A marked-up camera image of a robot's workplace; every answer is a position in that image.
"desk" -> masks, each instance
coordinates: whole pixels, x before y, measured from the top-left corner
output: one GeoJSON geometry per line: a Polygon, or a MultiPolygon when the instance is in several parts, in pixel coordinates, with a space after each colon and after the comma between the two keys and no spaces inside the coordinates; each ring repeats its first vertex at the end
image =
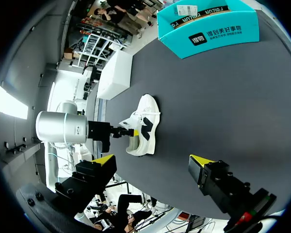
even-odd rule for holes
{"type": "Polygon", "coordinates": [[[144,93],[161,111],[154,155],[126,153],[127,137],[111,138],[117,174],[154,198],[191,214],[225,218],[188,172],[189,154],[222,159],[251,191],[291,197],[291,54],[259,17],[260,42],[179,59],[154,40],[133,58],[130,88],[107,102],[112,125],[136,110],[144,93]]]}

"white floor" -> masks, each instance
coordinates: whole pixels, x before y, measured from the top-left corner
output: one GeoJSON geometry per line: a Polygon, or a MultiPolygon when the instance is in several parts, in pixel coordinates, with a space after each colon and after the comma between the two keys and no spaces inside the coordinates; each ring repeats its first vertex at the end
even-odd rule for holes
{"type": "Polygon", "coordinates": [[[141,25],[145,27],[145,30],[142,32],[142,37],[138,39],[137,36],[134,35],[131,45],[128,48],[123,49],[123,51],[131,55],[135,55],[144,46],[146,46],[148,43],[152,42],[158,37],[157,20],[154,18],[151,18],[150,20],[153,23],[152,27],[149,27],[146,23],[137,20],[138,23],[141,23],[141,25]]]}
{"type": "MultiPolygon", "coordinates": [[[[134,194],[134,195],[142,195],[142,191],[137,189],[136,187],[132,186],[131,184],[129,184],[129,191],[131,192],[131,194],[134,194]]],[[[107,204],[109,204],[111,202],[112,205],[117,205],[117,200],[121,194],[127,194],[126,184],[107,188],[105,191],[105,195],[107,196],[106,197],[107,204]]],[[[131,203],[129,205],[128,209],[131,210],[133,213],[135,213],[138,210],[141,210],[142,207],[143,206],[141,204],[131,203]]],[[[227,220],[206,218],[204,225],[206,225],[207,223],[210,223],[210,224],[203,228],[202,233],[223,233],[224,232],[223,228],[225,227],[227,220]]],[[[187,224],[188,224],[188,222],[183,222],[180,225],[177,225],[175,223],[171,223],[167,226],[168,229],[166,227],[164,227],[163,229],[158,229],[155,233],[167,233],[167,232],[169,232],[169,230],[171,230],[174,233],[182,233],[182,232],[186,231],[187,224]]],[[[195,229],[195,230],[191,231],[191,233],[196,233],[199,230],[200,230],[200,228],[195,229]]]]}

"robotic arm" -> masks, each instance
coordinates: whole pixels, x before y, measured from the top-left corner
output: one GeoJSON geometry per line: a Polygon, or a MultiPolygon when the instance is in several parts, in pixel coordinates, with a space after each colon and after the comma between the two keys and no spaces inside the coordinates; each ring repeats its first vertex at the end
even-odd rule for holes
{"type": "Polygon", "coordinates": [[[251,194],[250,183],[234,177],[229,165],[222,160],[215,162],[190,155],[189,172],[204,196],[210,195],[220,210],[230,215],[225,232],[260,231],[262,224],[258,222],[275,202],[275,195],[269,195],[263,188],[251,194]]]}

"person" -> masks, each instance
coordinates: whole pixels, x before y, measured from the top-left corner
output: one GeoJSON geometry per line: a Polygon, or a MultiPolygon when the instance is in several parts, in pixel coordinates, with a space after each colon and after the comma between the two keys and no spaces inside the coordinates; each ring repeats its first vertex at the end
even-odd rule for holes
{"type": "Polygon", "coordinates": [[[143,203],[141,195],[122,194],[118,199],[117,214],[113,214],[114,207],[109,207],[105,212],[96,218],[94,228],[106,233],[128,233],[132,232],[135,226],[142,219],[151,216],[152,211],[137,211],[129,216],[127,208],[129,203],[143,203]]]}
{"type": "Polygon", "coordinates": [[[145,11],[148,12],[153,18],[156,18],[156,15],[152,14],[146,6],[140,0],[107,0],[107,3],[123,13],[130,13],[132,16],[136,16],[152,27],[153,24],[149,21],[142,13],[145,11]]]}
{"type": "Polygon", "coordinates": [[[141,38],[141,33],[138,31],[142,29],[141,25],[133,21],[124,12],[121,12],[117,9],[112,9],[111,7],[107,8],[106,10],[97,8],[94,11],[94,15],[102,15],[103,20],[111,21],[117,24],[120,28],[130,32],[133,35],[137,35],[138,38],[141,38]]]}

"black clothing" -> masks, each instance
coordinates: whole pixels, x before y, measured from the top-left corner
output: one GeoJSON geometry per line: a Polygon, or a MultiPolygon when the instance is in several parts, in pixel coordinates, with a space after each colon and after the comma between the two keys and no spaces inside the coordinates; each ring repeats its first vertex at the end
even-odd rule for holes
{"type": "MultiPolygon", "coordinates": [[[[128,214],[127,214],[127,208],[129,206],[129,203],[141,203],[142,198],[140,195],[126,195],[122,194],[118,199],[117,204],[117,214],[111,215],[107,212],[102,213],[100,216],[96,218],[96,221],[107,219],[109,220],[113,225],[113,229],[106,229],[104,232],[106,233],[124,233],[124,229],[128,224],[128,214]]],[[[135,214],[133,214],[135,220],[132,223],[132,226],[135,227],[138,222],[140,222],[142,219],[147,219],[152,214],[151,211],[138,211],[135,214]]]]}
{"type": "MultiPolygon", "coordinates": [[[[125,16],[124,12],[121,12],[117,9],[113,9],[111,7],[107,8],[106,12],[111,17],[110,21],[113,23],[119,23],[123,19],[123,17],[125,16]]],[[[105,21],[108,21],[107,17],[105,15],[102,15],[102,19],[105,21]]]]}

